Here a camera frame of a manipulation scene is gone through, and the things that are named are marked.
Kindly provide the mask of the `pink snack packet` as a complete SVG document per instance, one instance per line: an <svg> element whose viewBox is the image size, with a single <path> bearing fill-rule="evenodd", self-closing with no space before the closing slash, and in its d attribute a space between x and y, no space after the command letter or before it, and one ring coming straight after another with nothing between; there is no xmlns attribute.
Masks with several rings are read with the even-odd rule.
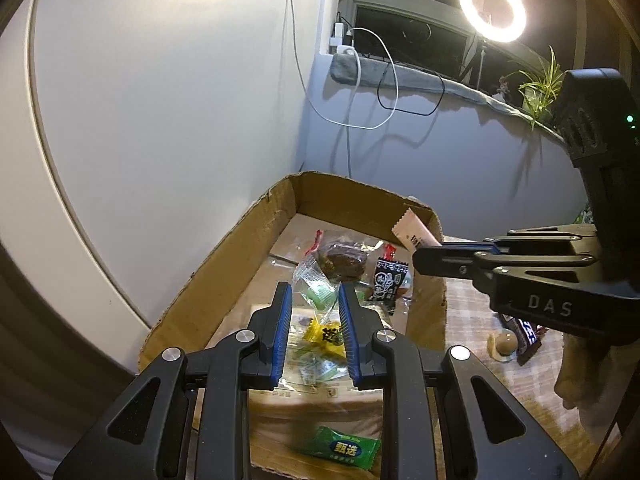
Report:
<svg viewBox="0 0 640 480"><path fill-rule="evenodd" d="M439 247L442 244L410 208L393 225L392 233L411 255L420 248Z"/></svg>

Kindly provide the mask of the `black patterned snack packet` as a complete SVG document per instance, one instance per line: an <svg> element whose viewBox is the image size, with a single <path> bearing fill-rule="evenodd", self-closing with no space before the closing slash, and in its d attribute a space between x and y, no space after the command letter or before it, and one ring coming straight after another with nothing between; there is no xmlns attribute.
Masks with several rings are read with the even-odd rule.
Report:
<svg viewBox="0 0 640 480"><path fill-rule="evenodd" d="M395 303L398 290L409 273L408 263L378 258L371 283L369 301L382 302L386 306Z"/></svg>

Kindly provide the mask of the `brown egg vacuum pack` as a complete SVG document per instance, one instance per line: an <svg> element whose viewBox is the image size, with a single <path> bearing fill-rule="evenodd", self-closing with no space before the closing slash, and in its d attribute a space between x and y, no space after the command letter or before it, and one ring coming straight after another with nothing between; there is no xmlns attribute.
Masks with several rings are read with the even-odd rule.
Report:
<svg viewBox="0 0 640 480"><path fill-rule="evenodd" d="M510 362L518 355L518 338L512 330L495 330L487 338L487 352L494 361Z"/></svg>

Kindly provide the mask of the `Snickers bar Chinese label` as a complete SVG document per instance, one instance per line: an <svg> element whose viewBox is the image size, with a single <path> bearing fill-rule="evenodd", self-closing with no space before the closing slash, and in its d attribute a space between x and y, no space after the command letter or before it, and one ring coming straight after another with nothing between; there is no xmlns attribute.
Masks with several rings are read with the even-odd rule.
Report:
<svg viewBox="0 0 640 480"><path fill-rule="evenodd" d="M514 333L518 343L516 360L518 364L524 366L541 347L541 340L536 333L535 327L529 322L514 318L511 315L498 313L497 316L502 327Z"/></svg>

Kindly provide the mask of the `clear red date pack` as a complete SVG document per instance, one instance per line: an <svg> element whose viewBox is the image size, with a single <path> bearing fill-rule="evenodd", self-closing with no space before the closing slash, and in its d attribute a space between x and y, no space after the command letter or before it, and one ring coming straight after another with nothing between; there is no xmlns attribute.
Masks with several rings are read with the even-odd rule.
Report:
<svg viewBox="0 0 640 480"><path fill-rule="evenodd" d="M395 258L398 248L386 240L344 230L317 230L304 257L310 257L332 283L367 282L378 259Z"/></svg>

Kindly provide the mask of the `dark green candy packet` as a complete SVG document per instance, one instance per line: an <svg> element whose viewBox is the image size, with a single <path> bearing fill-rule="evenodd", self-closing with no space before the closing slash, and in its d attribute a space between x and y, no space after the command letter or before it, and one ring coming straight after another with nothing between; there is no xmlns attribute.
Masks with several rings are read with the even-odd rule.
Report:
<svg viewBox="0 0 640 480"><path fill-rule="evenodd" d="M380 448L381 441L378 439L344 434L327 426L320 426L299 451L322 460L369 470Z"/></svg>

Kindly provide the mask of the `small clear green candy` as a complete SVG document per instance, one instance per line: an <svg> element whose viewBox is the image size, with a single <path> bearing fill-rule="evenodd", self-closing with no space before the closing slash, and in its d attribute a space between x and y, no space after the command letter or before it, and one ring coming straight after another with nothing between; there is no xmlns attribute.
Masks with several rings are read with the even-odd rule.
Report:
<svg viewBox="0 0 640 480"><path fill-rule="evenodd" d="M337 302L337 291L313 254L306 255L296 266L293 273L293 289L314 308L316 319L326 322Z"/></svg>

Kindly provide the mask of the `yellow candy packet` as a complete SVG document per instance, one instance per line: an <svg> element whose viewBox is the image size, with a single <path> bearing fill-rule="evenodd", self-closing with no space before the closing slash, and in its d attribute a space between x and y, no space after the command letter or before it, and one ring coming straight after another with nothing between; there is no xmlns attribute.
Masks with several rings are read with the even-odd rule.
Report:
<svg viewBox="0 0 640 480"><path fill-rule="evenodd" d="M303 340L317 350L328 352L338 358L346 358L340 322L322 324L313 318L303 334Z"/></svg>

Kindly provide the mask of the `clear packaged bread slice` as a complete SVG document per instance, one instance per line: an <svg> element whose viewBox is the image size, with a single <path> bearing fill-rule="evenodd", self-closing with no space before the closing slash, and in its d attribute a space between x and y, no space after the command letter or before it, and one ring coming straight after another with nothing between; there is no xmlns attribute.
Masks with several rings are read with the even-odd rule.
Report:
<svg viewBox="0 0 640 480"><path fill-rule="evenodd" d="M287 359L297 359L304 354L315 354L316 356L341 360L346 364L345 359L317 350L303 340L303 334L313 318L314 310L311 308L293 308L285 362ZM252 402L260 405L277 405L285 408L314 405L318 406L320 410L327 411L336 411L339 405L375 404L382 401L382 391L380 389L360 391L352 384L349 375L338 387L320 390L318 393L291 391L281 387L279 382L279 385L273 390L250 390L248 396Z"/></svg>

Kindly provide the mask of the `light green candy wrapper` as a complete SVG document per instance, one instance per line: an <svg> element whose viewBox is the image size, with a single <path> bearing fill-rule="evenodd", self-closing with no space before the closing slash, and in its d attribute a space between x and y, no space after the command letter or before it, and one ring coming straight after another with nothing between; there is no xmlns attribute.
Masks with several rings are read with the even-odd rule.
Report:
<svg viewBox="0 0 640 480"><path fill-rule="evenodd" d="M318 393L338 387L347 377L347 366L343 361L304 354L286 360L280 386L299 393Z"/></svg>

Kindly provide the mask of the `plaid beige tablecloth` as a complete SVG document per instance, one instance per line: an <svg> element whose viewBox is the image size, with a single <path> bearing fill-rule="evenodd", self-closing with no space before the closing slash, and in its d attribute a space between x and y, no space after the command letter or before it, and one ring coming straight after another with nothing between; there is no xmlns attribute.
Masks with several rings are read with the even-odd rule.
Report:
<svg viewBox="0 0 640 480"><path fill-rule="evenodd" d="M580 474L606 464L622 440L612 419L638 362L638 344L609 348L598 361L587 341L547 330L539 336L540 348L521 365L514 356L497 356L489 345L503 333L489 298L469 280L445 278L444 283L446 345L463 344L474 352Z"/></svg>

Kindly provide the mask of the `potted spider plant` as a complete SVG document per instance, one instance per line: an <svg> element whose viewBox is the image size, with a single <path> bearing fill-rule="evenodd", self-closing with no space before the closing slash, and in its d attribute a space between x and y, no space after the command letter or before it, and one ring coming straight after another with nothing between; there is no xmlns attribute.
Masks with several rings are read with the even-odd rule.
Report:
<svg viewBox="0 0 640 480"><path fill-rule="evenodd" d="M518 70L518 74L524 78L518 86L518 92L523 98L523 110L533 127L550 124L566 74L551 44L548 49L548 60L538 58L538 70Z"/></svg>

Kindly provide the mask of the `grey windowsill mat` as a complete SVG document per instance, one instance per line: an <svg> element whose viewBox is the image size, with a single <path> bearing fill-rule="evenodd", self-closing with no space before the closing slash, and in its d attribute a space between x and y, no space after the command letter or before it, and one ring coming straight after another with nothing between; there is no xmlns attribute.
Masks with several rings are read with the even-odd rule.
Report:
<svg viewBox="0 0 640 480"><path fill-rule="evenodd" d="M424 72L423 70L415 70L414 68L397 66L396 73L393 73L390 62L371 60L370 58L360 58L360 86L370 88L374 91L385 89L395 90L398 87L400 93L409 94L434 94L438 98L444 96L454 96L465 104L484 106L494 113L518 118L525 122L526 128L530 131L538 130L552 140L564 144L564 140L559 133L545 125L532 126L529 116L518 108L499 101L498 99L488 96L487 94L475 90L437 74Z"/></svg>

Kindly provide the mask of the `white power strip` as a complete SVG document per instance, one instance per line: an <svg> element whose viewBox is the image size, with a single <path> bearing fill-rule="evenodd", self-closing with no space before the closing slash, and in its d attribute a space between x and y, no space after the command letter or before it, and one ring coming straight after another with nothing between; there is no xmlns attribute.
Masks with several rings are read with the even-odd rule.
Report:
<svg viewBox="0 0 640 480"><path fill-rule="evenodd" d="M349 29L342 21L333 24L331 36L329 38L329 54L355 55L352 47L352 36Z"/></svg>

